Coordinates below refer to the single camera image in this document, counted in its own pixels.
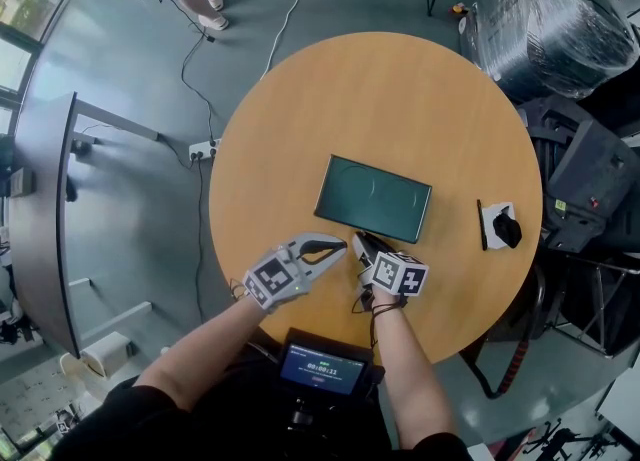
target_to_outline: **dark green tablet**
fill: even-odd
[[[332,155],[314,214],[415,244],[430,195],[430,185]]]

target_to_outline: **black shirt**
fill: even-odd
[[[231,370],[191,413],[156,388],[118,388],[60,441],[52,459],[471,459],[448,433],[425,438],[413,451],[391,451],[377,395],[373,404],[332,417],[322,434],[291,432],[292,409],[273,372],[261,363]]]

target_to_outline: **small white box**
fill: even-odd
[[[413,297],[420,294],[428,273],[429,266],[415,257],[404,253],[378,252],[371,283],[389,294]]]

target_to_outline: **white cable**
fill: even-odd
[[[267,72],[269,71],[269,68],[271,68],[271,61],[273,60],[273,54],[276,51],[276,47],[278,46],[278,40],[280,39],[280,35],[282,34],[282,32],[284,31],[284,28],[287,27],[287,22],[289,22],[289,15],[291,15],[291,12],[295,9],[295,7],[298,5],[298,1],[296,0],[293,3],[293,6],[291,6],[291,9],[289,11],[287,11],[287,16],[284,19],[284,24],[282,24],[282,29],[280,29],[280,31],[278,31],[278,34],[276,34],[276,39],[273,42],[273,47],[271,48],[271,54],[269,54],[269,60],[267,61],[267,67],[264,69],[264,73],[262,74],[262,76],[260,77],[260,80],[262,80],[262,78],[267,75]]]

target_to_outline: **plastic-wrapped object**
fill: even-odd
[[[516,102],[586,97],[640,53],[616,0],[477,0],[460,32],[463,54]]]

